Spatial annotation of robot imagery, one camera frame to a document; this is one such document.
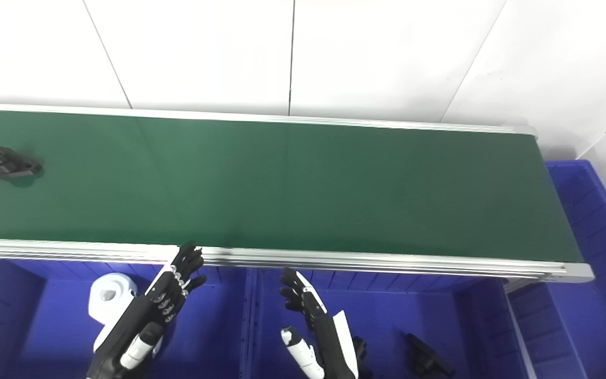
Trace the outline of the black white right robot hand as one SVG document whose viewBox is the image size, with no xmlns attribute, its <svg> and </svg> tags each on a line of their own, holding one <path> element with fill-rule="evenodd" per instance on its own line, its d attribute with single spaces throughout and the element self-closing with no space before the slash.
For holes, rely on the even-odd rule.
<svg viewBox="0 0 606 379">
<path fill-rule="evenodd" d="M 294 326 L 281 329 L 289 355 L 307 378 L 359 378 L 357 353 L 346 313 L 330 315 L 313 285 L 293 268 L 283 268 L 279 293 L 287 310 L 301 313 L 316 345 L 306 342 Z"/>
</svg>

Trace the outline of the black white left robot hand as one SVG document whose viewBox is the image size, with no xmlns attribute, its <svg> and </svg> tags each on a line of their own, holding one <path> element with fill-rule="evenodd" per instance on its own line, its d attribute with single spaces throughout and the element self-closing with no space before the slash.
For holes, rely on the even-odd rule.
<svg viewBox="0 0 606 379">
<path fill-rule="evenodd" d="M 194 242 L 159 271 L 144 294 L 135 296 L 96 348 L 87 378 L 146 378 L 154 349 L 183 309 L 188 295 L 205 284 L 204 274 L 192 277 L 204 265 L 203 249 Z"/>
</svg>

